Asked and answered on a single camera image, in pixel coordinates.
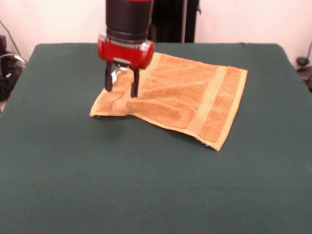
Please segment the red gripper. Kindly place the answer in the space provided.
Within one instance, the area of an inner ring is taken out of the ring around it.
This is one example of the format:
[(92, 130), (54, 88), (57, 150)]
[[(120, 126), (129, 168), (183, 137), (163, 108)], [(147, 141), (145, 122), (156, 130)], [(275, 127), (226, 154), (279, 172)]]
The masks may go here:
[(99, 57), (106, 61), (105, 90), (110, 92), (113, 88), (112, 63), (133, 68), (134, 80), (131, 86), (131, 98), (138, 95), (139, 69), (146, 69), (153, 57), (155, 43), (145, 40), (139, 44), (124, 43), (100, 34), (97, 42)]

